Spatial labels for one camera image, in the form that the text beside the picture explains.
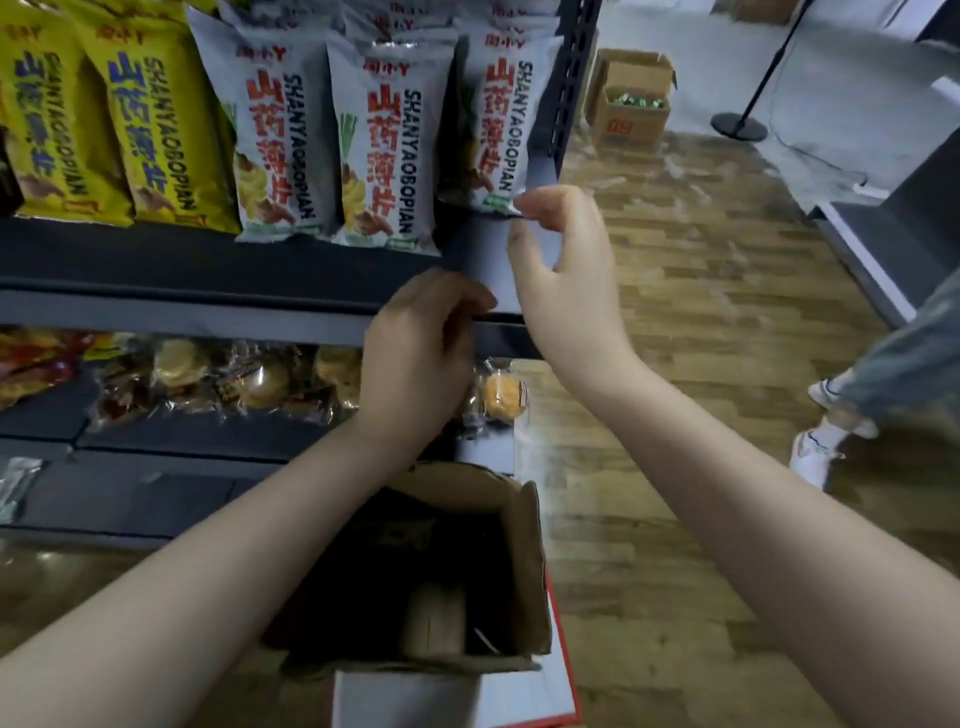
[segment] hand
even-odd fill
[[[417,457],[463,403],[473,374],[472,317],[496,306],[482,283],[433,268],[410,279],[367,329],[353,426]]]
[[[523,317],[561,383],[583,394],[585,386],[636,360],[620,315],[603,217],[593,198],[565,184],[520,195],[514,205],[526,218],[514,221],[508,248]],[[543,264],[527,220],[564,235],[554,270]]]

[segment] forearm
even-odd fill
[[[844,716],[960,724],[960,582],[634,357],[577,392]]]
[[[356,434],[332,431],[0,662],[4,723],[183,724],[353,511],[415,456]]]

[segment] white snack bag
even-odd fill
[[[452,0],[348,0],[343,7],[350,40],[389,41],[425,28],[444,28],[453,20]]]
[[[514,18],[524,15],[556,15],[560,0],[493,0],[492,15]]]
[[[437,39],[426,39],[427,35]],[[434,168],[456,32],[327,44],[340,131],[344,226],[334,242],[439,255]]]
[[[236,130],[233,175],[242,242],[337,229],[337,166],[326,56],[330,18],[226,22],[187,7],[206,75]]]
[[[469,19],[458,48],[460,148],[441,199],[484,212],[516,213],[525,190],[527,141],[563,38],[559,17]]]

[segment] person's right hand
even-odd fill
[[[613,248],[600,210],[579,187],[541,187],[514,200],[526,220],[510,232],[510,263],[527,328],[561,383],[582,394],[634,360],[617,295]],[[564,236],[551,271],[527,220]]]

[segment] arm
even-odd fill
[[[360,412],[0,662],[3,723],[182,725],[343,523],[450,419],[473,366],[461,276],[407,283],[367,333]]]
[[[855,725],[960,725],[960,582],[715,420],[633,353],[593,200],[516,201],[564,232],[555,271],[517,223],[511,262],[534,341],[611,428],[810,682]]]

